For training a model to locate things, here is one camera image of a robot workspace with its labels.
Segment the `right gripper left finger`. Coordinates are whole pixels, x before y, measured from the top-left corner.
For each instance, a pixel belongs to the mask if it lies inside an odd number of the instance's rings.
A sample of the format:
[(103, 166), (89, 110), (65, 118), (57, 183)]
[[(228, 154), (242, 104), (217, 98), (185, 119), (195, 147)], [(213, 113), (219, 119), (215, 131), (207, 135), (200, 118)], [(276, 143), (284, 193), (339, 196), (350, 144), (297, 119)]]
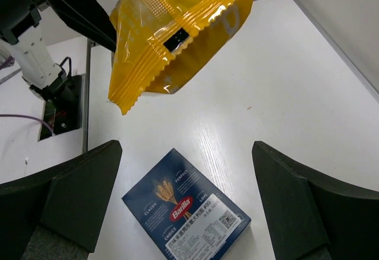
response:
[(38, 173), (1, 184), (1, 259), (88, 259), (119, 169), (111, 140)]

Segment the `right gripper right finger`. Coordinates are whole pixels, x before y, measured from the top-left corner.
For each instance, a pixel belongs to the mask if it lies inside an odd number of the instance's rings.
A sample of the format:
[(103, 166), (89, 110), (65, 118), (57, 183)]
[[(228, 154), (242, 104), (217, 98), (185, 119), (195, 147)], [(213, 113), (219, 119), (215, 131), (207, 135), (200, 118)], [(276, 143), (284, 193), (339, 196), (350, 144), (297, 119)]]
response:
[(255, 141), (253, 167), (276, 259), (378, 259), (378, 192)]

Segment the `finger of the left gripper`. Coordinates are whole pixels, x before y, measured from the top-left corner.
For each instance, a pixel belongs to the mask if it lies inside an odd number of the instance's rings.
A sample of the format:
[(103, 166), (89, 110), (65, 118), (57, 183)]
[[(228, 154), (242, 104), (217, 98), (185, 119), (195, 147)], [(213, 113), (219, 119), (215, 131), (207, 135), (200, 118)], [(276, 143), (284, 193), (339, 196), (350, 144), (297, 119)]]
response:
[(115, 51), (115, 28), (97, 0), (46, 0), (46, 2), (68, 27), (108, 50)]

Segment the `yellow spaghetti bag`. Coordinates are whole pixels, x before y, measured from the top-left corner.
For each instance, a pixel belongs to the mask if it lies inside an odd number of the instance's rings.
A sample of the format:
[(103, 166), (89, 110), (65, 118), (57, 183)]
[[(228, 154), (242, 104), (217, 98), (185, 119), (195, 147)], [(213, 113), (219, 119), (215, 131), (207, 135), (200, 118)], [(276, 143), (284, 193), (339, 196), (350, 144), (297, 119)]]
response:
[(174, 94), (240, 30), (253, 0), (118, 0), (108, 97), (126, 114), (147, 92)]

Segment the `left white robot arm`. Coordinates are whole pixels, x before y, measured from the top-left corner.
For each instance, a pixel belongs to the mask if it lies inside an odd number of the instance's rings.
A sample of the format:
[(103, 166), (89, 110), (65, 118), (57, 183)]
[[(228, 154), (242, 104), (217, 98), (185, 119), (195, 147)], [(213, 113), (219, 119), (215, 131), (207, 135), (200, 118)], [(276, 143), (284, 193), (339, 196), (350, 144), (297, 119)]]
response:
[(97, 0), (1, 0), (1, 44), (19, 64), (30, 89), (46, 101), (72, 107), (71, 74), (53, 61), (41, 35), (39, 7), (50, 6), (71, 29), (115, 50), (115, 29)]

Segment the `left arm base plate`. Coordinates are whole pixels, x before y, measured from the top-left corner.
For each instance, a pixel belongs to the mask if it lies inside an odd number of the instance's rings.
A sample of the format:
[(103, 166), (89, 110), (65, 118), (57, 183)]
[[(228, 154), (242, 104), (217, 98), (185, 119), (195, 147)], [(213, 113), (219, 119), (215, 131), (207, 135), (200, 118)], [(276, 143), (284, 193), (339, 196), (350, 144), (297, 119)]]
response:
[(57, 108), (52, 102), (45, 102), (43, 108), (43, 121), (45, 121), (53, 130), (54, 135), (67, 133), (77, 130), (82, 125), (82, 85), (83, 75), (75, 75), (69, 84), (78, 103), (73, 110), (64, 110)]

